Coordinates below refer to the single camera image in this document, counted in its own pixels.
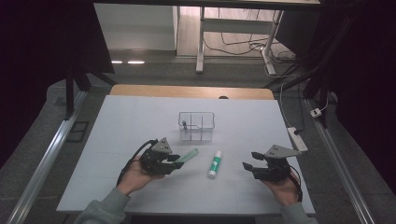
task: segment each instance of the gray sleeve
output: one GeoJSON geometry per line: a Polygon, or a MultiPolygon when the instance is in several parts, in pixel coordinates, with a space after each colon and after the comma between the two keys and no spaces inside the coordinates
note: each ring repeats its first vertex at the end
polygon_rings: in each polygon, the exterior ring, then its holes
{"type": "Polygon", "coordinates": [[[306,215],[301,203],[283,206],[280,208],[285,224],[318,224],[314,217],[306,215]]]}
{"type": "Polygon", "coordinates": [[[123,211],[130,198],[114,188],[101,201],[92,201],[87,208],[77,217],[75,223],[114,223],[120,224],[125,219],[123,211]]]}

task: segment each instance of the person's left hand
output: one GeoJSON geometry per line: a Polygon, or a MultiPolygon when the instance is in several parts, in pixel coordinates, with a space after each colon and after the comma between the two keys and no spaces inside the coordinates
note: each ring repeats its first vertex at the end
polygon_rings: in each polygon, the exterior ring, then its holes
{"type": "Polygon", "coordinates": [[[128,171],[123,176],[121,182],[117,185],[117,189],[125,195],[129,195],[134,191],[145,187],[151,180],[162,179],[165,175],[147,175],[140,165],[140,156],[135,158],[136,161],[131,163],[128,171]]]}

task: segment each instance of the power strip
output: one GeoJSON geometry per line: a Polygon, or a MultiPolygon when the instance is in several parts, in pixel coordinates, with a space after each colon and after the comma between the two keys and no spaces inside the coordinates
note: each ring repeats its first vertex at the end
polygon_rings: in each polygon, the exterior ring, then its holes
{"type": "Polygon", "coordinates": [[[293,144],[297,147],[297,149],[301,152],[307,151],[308,148],[306,147],[303,138],[299,134],[295,134],[296,128],[288,128],[289,136],[293,141],[293,144]]]}

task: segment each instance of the white wall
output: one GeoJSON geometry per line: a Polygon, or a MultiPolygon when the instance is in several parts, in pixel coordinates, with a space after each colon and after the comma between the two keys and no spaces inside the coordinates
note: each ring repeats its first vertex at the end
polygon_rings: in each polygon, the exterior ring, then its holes
{"type": "Polygon", "coordinates": [[[109,49],[176,49],[176,7],[94,5],[109,49]]]}

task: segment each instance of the hand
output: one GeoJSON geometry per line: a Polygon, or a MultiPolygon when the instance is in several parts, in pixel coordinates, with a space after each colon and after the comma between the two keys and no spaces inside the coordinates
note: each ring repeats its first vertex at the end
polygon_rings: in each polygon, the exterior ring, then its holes
{"type": "Polygon", "coordinates": [[[140,156],[135,158],[136,161],[131,163],[128,171],[123,176],[121,182],[117,185],[117,189],[125,195],[129,195],[134,191],[145,187],[151,180],[162,179],[165,175],[147,175],[140,165],[140,156]]]}
{"type": "MultiPolygon", "coordinates": [[[[299,181],[298,177],[291,171],[291,175],[299,181]]],[[[277,201],[282,206],[291,205],[298,202],[297,188],[289,178],[280,182],[262,181],[274,194],[277,201]]]]}

